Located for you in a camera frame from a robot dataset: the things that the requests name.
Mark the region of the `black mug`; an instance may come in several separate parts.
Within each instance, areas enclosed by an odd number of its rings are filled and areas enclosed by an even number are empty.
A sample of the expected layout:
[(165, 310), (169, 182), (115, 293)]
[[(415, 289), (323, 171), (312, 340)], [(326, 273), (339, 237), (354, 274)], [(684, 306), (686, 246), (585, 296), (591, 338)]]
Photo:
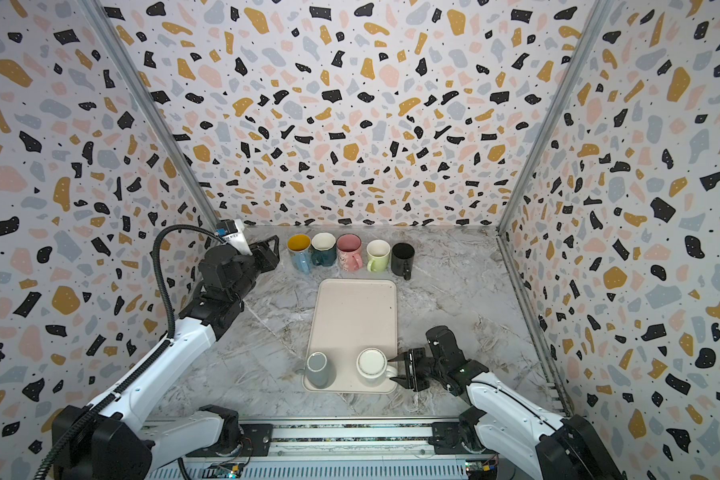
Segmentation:
[(411, 280), (415, 248), (405, 242), (396, 243), (391, 250), (391, 271), (406, 281)]

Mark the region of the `light blue butterfly mug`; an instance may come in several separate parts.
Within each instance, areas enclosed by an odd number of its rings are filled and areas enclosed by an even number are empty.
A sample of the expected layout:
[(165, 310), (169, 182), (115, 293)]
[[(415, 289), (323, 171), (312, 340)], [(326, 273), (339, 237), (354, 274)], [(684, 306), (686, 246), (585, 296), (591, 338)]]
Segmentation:
[(309, 274), (312, 268), (310, 254), (311, 239), (304, 234), (297, 234), (288, 239), (287, 249), (294, 269)]

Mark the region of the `white mug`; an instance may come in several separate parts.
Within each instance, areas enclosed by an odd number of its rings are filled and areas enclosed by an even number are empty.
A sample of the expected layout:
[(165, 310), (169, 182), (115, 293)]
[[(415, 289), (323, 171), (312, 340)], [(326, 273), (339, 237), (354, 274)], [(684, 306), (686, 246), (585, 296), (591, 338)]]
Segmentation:
[(376, 387), (398, 375), (398, 369), (377, 348), (366, 348), (356, 359), (356, 369), (365, 385)]

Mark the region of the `pink ghost pattern mug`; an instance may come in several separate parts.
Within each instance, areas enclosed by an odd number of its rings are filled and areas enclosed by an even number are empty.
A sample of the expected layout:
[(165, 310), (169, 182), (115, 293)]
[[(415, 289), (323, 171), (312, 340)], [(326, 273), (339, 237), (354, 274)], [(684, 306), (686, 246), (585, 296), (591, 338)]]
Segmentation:
[(363, 267), (362, 240), (356, 234), (343, 234), (336, 242), (339, 266), (343, 271), (355, 272)]

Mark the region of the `light green mug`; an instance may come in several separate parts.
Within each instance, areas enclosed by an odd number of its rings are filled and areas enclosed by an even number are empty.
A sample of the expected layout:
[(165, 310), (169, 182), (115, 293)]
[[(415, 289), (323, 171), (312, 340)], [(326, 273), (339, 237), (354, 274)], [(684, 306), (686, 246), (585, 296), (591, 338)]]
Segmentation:
[(391, 246), (380, 239), (370, 241), (366, 247), (366, 268), (372, 273), (381, 273), (387, 270), (391, 254)]

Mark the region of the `dark teal mug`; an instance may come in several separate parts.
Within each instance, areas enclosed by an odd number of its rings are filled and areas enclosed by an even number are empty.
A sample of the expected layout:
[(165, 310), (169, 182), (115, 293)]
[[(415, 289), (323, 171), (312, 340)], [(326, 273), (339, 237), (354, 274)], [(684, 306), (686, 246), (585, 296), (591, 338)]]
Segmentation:
[(321, 232), (311, 239), (310, 258), (314, 266), (331, 267), (337, 260), (336, 237), (328, 232)]

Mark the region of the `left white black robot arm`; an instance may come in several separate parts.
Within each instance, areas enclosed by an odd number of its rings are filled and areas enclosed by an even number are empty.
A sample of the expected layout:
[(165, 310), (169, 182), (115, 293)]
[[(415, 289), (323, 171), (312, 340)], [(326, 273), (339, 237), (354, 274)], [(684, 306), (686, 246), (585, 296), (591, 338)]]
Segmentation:
[(160, 427), (145, 423), (183, 372), (230, 329), (258, 276), (279, 261), (276, 236), (252, 244), (247, 255), (229, 244), (210, 249), (201, 263), (205, 289), (168, 335), (88, 405), (69, 405), (56, 416), (53, 445), (36, 478), (144, 479), (200, 449), (221, 455), (249, 449), (238, 413), (228, 408), (206, 405)]

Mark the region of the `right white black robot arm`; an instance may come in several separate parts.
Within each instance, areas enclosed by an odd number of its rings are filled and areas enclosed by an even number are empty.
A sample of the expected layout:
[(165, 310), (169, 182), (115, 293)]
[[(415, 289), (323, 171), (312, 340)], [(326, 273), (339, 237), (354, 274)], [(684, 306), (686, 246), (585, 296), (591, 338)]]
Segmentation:
[(429, 329), (426, 339), (428, 348), (386, 358), (383, 373), (415, 392), (438, 383), (469, 404), (456, 427), (437, 433), (433, 445), (496, 452), (533, 479), (623, 477), (585, 418), (553, 413), (507, 387), (488, 367), (467, 359), (444, 325)]

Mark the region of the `grey mug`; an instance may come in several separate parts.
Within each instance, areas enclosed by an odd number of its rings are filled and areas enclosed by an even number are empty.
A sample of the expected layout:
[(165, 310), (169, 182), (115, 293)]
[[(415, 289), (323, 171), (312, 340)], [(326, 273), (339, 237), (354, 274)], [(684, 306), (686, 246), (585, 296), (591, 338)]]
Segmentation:
[(335, 366), (322, 351), (310, 353), (296, 373), (302, 376), (302, 386), (309, 391), (328, 389), (336, 379)]

